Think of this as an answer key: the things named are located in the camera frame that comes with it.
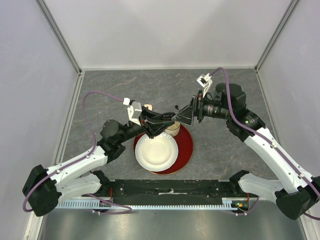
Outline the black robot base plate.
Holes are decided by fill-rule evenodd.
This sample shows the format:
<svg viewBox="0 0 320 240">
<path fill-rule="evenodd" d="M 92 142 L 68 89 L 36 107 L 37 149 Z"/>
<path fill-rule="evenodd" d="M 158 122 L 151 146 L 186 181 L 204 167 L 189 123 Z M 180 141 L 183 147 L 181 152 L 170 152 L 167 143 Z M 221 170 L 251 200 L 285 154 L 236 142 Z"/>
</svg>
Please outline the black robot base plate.
<svg viewBox="0 0 320 240">
<path fill-rule="evenodd" d="M 209 196 L 214 198 L 241 197 L 246 194 L 230 181 L 205 179 L 116 179 L 107 185 L 106 192 L 115 198 L 137 195 L 159 196 L 182 194 L 189 196 Z"/>
</svg>

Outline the pink earbud charging case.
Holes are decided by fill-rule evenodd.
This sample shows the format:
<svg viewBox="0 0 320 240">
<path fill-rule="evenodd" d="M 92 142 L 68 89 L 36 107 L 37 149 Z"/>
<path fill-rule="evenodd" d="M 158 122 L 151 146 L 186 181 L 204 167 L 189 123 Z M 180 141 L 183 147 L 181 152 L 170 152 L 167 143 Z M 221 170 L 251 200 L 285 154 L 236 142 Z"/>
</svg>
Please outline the pink earbud charging case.
<svg viewBox="0 0 320 240">
<path fill-rule="evenodd" d="M 144 107 L 149 111 L 153 110 L 153 106 L 151 104 L 145 104 Z"/>
</svg>

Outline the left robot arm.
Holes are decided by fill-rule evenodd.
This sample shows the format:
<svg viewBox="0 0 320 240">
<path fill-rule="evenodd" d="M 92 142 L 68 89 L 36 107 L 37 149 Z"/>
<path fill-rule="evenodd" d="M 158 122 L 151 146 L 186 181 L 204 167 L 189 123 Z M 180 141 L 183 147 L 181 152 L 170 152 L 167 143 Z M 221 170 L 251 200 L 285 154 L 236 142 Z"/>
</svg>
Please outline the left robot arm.
<svg viewBox="0 0 320 240">
<path fill-rule="evenodd" d="M 140 134 L 153 139 L 174 123 L 173 112 L 157 113 L 144 106 L 129 106 L 127 111 L 130 114 L 128 123 L 107 120 L 100 132 L 101 139 L 94 140 L 89 150 L 47 168 L 41 164 L 35 166 L 22 188 L 23 211 L 34 212 L 41 217 L 59 203 L 74 197 L 106 196 L 110 191 L 110 181 L 102 171 L 94 171 L 86 177 L 81 175 L 116 160 L 126 149 L 124 142 Z"/>
</svg>

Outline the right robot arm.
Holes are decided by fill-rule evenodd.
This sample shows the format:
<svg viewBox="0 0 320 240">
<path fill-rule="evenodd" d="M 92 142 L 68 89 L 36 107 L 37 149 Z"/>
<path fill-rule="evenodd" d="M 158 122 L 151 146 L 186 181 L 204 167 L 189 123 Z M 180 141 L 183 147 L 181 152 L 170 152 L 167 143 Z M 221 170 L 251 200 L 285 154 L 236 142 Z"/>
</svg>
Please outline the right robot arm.
<svg viewBox="0 0 320 240">
<path fill-rule="evenodd" d="M 265 123 L 247 109 L 240 85 L 219 83 L 213 94 L 199 91 L 173 120 L 193 125 L 194 118 L 225 119 L 229 131 L 255 151 L 277 180 L 257 177 L 241 170 L 230 178 L 229 191 L 235 197 L 250 193 L 269 200 L 289 219 L 296 220 L 320 201 L 320 178 L 313 176 L 279 145 Z"/>
</svg>

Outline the black earbud charging case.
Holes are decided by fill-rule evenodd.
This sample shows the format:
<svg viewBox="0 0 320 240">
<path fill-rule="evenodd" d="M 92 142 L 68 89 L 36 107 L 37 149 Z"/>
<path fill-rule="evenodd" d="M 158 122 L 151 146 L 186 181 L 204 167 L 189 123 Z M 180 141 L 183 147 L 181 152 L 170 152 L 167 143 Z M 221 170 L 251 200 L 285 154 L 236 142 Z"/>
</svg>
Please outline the black earbud charging case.
<svg viewBox="0 0 320 240">
<path fill-rule="evenodd" d="M 163 121 L 173 121 L 173 117 L 175 116 L 174 112 L 165 112 L 161 115 L 161 119 Z"/>
</svg>

